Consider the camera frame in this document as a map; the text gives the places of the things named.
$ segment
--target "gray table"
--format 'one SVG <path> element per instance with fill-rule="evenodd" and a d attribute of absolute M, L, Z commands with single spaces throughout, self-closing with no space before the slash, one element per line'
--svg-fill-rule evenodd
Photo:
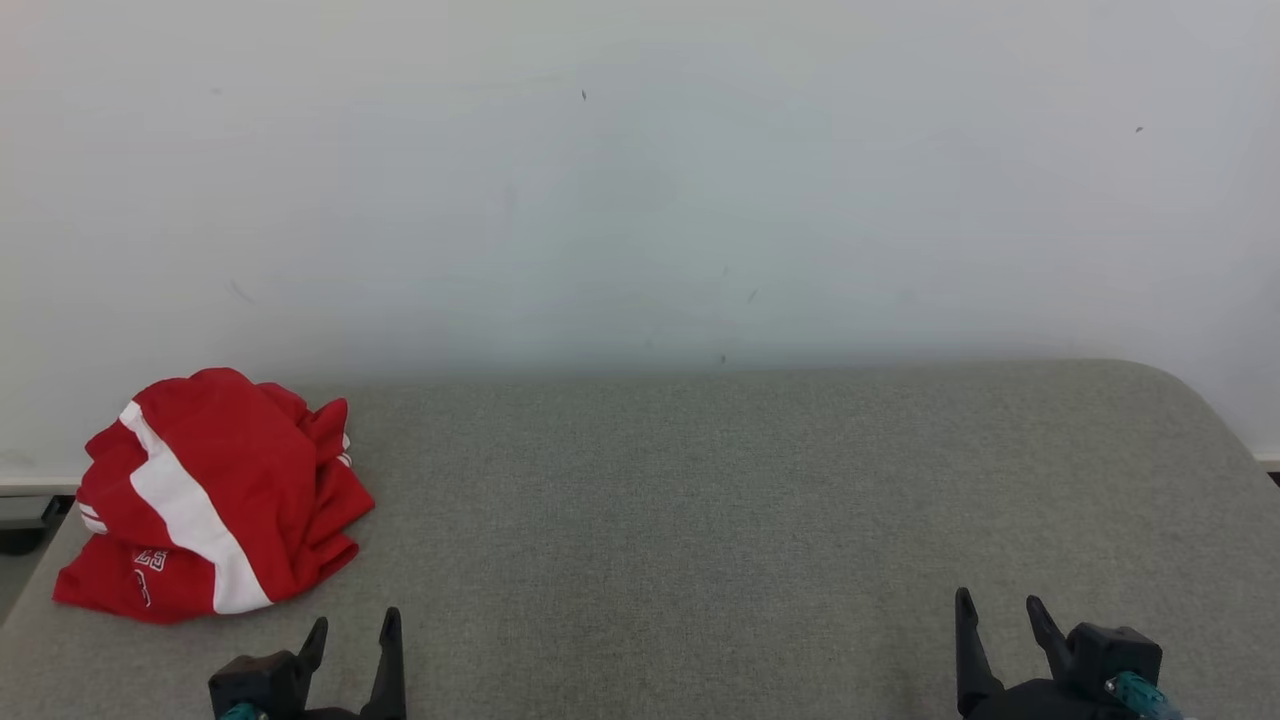
<path fill-rule="evenodd" d="M 403 611 L 412 717 L 954 717 L 952 593 L 993 669 L 1023 607 L 1132 624 L 1199 717 L 1280 716 L 1280 489 L 1178 379 L 1116 361 L 311 388 L 378 509 L 328 583 L 148 626 L 47 598 L 0 630 L 0 717 L 207 717 L 238 653 L 329 650 L 357 707 Z"/>

